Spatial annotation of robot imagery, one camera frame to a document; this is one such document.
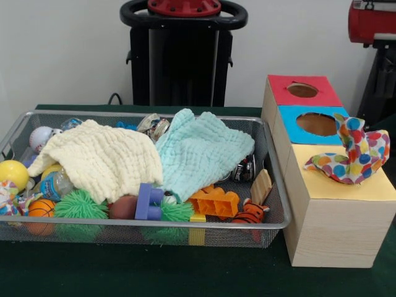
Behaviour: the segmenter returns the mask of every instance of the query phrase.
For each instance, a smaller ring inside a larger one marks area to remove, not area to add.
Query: green spiky ball
[[[85,190],[75,190],[55,205],[57,218],[108,218],[107,203],[97,204]],[[103,229],[101,225],[56,224],[56,234],[71,242],[92,242]]]
[[[170,204],[161,203],[163,221],[188,222],[194,214],[191,203]],[[188,238],[188,228],[142,227],[141,232],[145,240],[151,244],[184,244]]]

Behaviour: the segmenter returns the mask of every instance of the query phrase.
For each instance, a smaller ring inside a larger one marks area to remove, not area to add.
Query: round hole
[[[293,82],[287,87],[287,90],[294,96],[300,98],[312,98],[319,92],[317,88],[312,85]]]
[[[305,131],[319,135],[331,136],[337,133],[335,120],[331,116],[320,113],[306,113],[297,118],[297,125]]]

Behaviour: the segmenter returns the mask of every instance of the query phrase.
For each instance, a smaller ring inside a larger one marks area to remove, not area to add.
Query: light blue cloth
[[[178,202],[228,174],[249,155],[254,140],[232,130],[212,113],[195,118],[189,109],[175,114],[156,144],[163,168],[163,189]]]

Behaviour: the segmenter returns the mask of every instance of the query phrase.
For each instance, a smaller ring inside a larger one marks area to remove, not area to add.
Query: stuffed tiger
[[[250,198],[243,202],[243,212],[238,212],[233,218],[233,223],[261,223],[264,220],[265,213],[270,208],[252,203]]]

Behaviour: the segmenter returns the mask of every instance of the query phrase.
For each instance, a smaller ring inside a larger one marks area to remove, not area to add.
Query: wire mesh basket
[[[60,128],[69,118],[93,119],[101,125],[115,127],[119,121],[138,125],[144,116],[146,114],[31,111],[22,114],[11,127],[0,143],[0,152],[3,160],[28,160],[33,154],[28,143],[32,131],[40,126]],[[168,114],[160,116],[169,121],[173,117]],[[273,187],[265,201],[270,212],[264,223],[231,223],[231,219],[222,221],[212,216],[207,216],[205,223],[0,216],[0,240],[267,248],[278,231],[290,222],[290,208],[269,127],[258,118],[218,118],[229,128],[252,136],[255,140],[256,172],[265,168],[272,178]],[[243,201],[251,196],[251,185],[252,182],[228,180],[221,187],[239,195],[241,210]]]

